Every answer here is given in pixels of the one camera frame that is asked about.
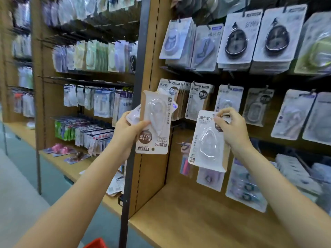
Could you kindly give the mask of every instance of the wooden shelf panel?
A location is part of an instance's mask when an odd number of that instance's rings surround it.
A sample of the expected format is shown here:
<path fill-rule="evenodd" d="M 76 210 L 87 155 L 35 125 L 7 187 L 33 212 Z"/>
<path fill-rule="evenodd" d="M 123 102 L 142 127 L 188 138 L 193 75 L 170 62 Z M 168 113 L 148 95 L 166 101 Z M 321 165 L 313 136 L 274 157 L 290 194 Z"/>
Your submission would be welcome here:
<path fill-rule="evenodd" d="M 261 213 L 225 196 L 219 203 L 176 183 L 165 185 L 129 225 L 161 248 L 297 247 L 270 207 Z"/>
<path fill-rule="evenodd" d="M 4 123 L 12 132 L 36 149 L 36 131 L 27 128 L 27 122 Z"/>
<path fill-rule="evenodd" d="M 68 158 L 70 155 L 53 157 L 52 154 L 46 154 L 42 150 L 39 151 L 39 154 L 54 164 L 57 169 L 59 169 L 73 182 L 76 182 L 81 177 L 79 173 L 86 170 L 95 160 L 95 157 L 90 157 L 75 164 L 68 164 L 67 162 L 64 162 L 64 159 Z M 122 207 L 118 204 L 118 197 L 110 197 L 105 195 L 102 202 L 110 211 L 114 212 L 118 216 L 122 215 Z"/>

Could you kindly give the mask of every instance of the gray floor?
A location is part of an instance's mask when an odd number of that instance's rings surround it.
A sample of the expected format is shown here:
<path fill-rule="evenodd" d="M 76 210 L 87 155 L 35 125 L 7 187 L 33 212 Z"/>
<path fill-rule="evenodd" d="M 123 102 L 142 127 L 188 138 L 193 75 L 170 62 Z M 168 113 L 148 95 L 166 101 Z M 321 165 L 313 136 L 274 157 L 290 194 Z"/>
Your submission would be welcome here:
<path fill-rule="evenodd" d="M 1 149 L 0 160 L 0 247 L 11 248 L 49 204 Z"/>

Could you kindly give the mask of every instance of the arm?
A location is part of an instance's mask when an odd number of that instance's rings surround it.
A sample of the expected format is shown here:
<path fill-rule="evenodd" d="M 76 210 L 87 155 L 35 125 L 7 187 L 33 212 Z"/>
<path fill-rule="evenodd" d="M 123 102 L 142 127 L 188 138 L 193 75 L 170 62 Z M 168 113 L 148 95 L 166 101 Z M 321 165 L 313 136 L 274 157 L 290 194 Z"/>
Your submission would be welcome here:
<path fill-rule="evenodd" d="M 136 135 L 149 124 L 129 126 L 124 113 L 113 139 L 80 179 L 31 227 L 14 248 L 77 248 Z"/>
<path fill-rule="evenodd" d="M 223 113 L 230 114 L 230 125 L 219 117 Z M 300 247 L 330 247 L 331 218 L 252 146 L 245 119 L 233 108 L 227 108 L 221 110 L 214 120 L 222 128 L 234 156 L 254 177 L 263 196 Z"/>

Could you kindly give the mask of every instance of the person's right hand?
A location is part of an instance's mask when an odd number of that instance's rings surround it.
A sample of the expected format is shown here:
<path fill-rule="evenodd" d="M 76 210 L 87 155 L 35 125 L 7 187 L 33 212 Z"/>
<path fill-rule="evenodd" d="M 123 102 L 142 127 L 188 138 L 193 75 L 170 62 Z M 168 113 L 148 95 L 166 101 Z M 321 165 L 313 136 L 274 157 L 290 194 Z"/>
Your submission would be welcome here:
<path fill-rule="evenodd" d="M 227 124 L 220 116 L 230 114 L 231 123 Z M 220 110 L 214 117 L 215 123 L 221 127 L 225 141 L 235 152 L 240 152 L 248 147 L 253 147 L 248 137 L 246 121 L 234 108 Z"/>

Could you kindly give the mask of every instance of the person's left hand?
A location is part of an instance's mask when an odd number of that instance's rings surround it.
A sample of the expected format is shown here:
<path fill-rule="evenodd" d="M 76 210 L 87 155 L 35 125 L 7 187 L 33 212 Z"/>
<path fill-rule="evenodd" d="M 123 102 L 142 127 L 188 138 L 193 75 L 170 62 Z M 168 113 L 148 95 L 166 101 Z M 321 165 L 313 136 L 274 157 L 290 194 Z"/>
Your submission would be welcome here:
<path fill-rule="evenodd" d="M 123 157 L 123 161 L 129 158 L 131 148 L 133 142 L 136 140 L 137 134 L 139 134 L 147 125 L 151 123 L 150 121 L 140 121 L 136 125 L 130 125 L 125 118 L 130 112 L 131 111 L 125 112 L 117 121 L 114 136 L 110 141 L 111 144 L 108 145 L 110 148 L 116 147 L 118 151 L 122 153 L 121 157 Z"/>

